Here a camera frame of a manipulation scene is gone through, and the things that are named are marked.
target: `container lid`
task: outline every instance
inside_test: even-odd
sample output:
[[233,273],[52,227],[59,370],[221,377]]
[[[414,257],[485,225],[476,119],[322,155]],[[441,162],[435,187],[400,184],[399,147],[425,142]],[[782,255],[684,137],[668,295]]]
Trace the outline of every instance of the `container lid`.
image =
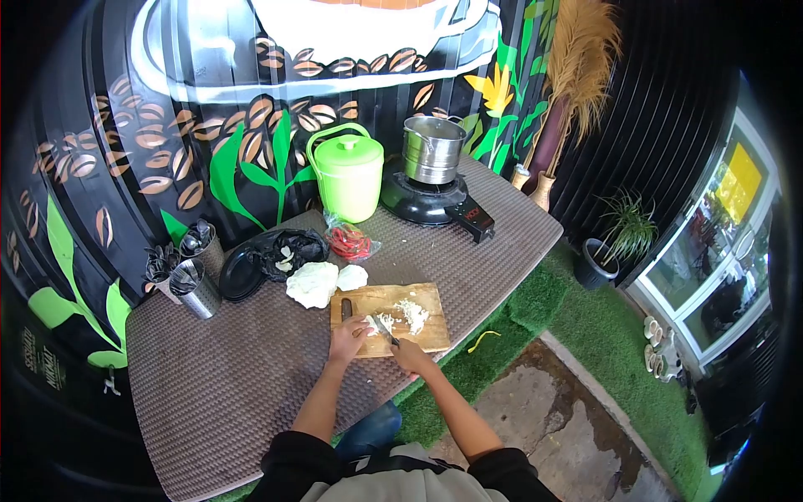
[[356,134],[344,134],[321,143],[314,154],[324,165],[363,165],[384,155],[379,141]]

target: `wet floor stain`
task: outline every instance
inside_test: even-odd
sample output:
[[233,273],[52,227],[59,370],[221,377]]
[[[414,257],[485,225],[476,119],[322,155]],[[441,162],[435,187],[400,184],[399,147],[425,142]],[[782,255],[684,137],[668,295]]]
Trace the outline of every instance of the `wet floor stain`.
[[556,389],[555,399],[545,419],[547,427],[541,438],[565,427],[574,414],[574,403],[582,401],[594,430],[594,444],[599,451],[613,450],[622,461],[617,484],[622,491],[628,492],[636,482],[638,471],[649,464],[608,411],[543,342],[533,341],[497,380],[505,378],[521,366],[546,371],[552,377]]

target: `yellow rubber band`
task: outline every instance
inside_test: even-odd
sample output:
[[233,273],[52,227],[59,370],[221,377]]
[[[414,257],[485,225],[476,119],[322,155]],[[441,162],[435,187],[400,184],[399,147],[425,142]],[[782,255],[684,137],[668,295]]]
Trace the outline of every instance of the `yellow rubber band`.
[[492,334],[496,335],[497,337],[501,337],[502,336],[499,333],[497,333],[496,331],[486,331],[485,333],[479,335],[479,338],[477,338],[477,343],[475,343],[473,347],[468,349],[468,353],[474,352],[474,350],[477,348],[477,345],[479,345],[479,342],[481,342],[483,340],[483,337],[485,335],[487,335],[488,333],[492,333]]

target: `black stove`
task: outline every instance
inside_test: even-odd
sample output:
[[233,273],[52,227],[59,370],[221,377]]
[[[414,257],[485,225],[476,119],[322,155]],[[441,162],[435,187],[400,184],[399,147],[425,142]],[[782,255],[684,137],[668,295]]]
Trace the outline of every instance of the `black stove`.
[[421,183],[404,174],[403,161],[385,164],[379,202],[409,222],[428,226],[458,222],[475,243],[494,236],[494,219],[468,194],[462,174],[442,185]]

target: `stove control panel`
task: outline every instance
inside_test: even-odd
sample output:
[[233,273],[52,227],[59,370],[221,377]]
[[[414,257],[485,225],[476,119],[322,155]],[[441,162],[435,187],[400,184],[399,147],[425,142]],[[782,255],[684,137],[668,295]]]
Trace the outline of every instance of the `stove control panel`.
[[494,219],[470,195],[464,201],[444,210],[474,237],[477,244],[495,234]]

